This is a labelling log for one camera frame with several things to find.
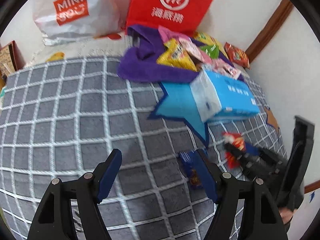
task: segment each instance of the bed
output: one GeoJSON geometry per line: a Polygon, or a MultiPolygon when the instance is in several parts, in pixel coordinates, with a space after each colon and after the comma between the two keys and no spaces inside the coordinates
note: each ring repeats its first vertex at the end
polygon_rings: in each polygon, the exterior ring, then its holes
{"type": "MultiPolygon", "coordinates": [[[[42,64],[34,60],[8,78],[0,116],[0,206],[14,236],[28,236],[53,178],[77,179],[118,148],[123,163],[99,205],[111,238],[203,239],[216,206],[204,190],[189,187],[176,160],[177,152],[203,144],[183,122],[148,120],[163,95],[160,86],[120,79],[121,57],[99,53],[42,64]]],[[[227,167],[222,132],[239,132],[253,145],[287,157],[262,88],[244,76],[261,113],[209,125],[209,160],[238,179],[245,177],[240,168],[227,167]]],[[[72,208],[78,238],[85,239],[76,202],[72,208]]],[[[239,200],[231,239],[237,238],[242,211],[239,200]]]]}

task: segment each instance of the orange logo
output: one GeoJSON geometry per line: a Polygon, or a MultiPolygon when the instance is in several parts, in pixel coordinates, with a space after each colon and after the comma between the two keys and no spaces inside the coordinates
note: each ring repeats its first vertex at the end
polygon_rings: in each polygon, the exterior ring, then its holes
{"type": "Polygon", "coordinates": [[[82,17],[89,16],[87,0],[56,0],[57,23],[61,26],[82,17]]]}

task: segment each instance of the blue tissue package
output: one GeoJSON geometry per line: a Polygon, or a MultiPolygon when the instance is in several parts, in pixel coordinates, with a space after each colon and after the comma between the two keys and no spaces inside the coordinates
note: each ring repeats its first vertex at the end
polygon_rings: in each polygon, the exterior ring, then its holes
{"type": "MultiPolygon", "coordinates": [[[[204,154],[208,156],[207,150],[204,149],[203,151],[204,151],[204,154]]],[[[178,158],[181,160],[183,170],[185,171],[189,179],[190,187],[192,189],[199,189],[199,188],[203,188],[203,186],[201,184],[199,176],[194,167],[194,161],[193,161],[194,154],[196,154],[195,151],[179,152],[178,158]]]]}
{"type": "Polygon", "coordinates": [[[213,71],[202,71],[190,88],[202,122],[241,120],[260,112],[246,83],[213,71]]]}

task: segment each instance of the blue box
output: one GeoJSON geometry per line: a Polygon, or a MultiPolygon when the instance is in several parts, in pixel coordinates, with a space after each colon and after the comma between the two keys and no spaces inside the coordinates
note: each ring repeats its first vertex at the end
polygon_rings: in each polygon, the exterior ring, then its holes
{"type": "Polygon", "coordinates": [[[202,122],[247,119],[260,112],[246,83],[213,71],[202,71],[190,88],[202,122]]]}

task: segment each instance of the white plastic bag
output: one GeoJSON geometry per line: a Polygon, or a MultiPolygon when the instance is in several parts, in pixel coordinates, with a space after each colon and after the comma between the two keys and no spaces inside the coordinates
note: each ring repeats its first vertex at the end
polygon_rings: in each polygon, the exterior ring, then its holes
{"type": "Polygon", "coordinates": [[[33,20],[47,46],[99,37],[120,29],[114,0],[33,1],[33,20]]]}

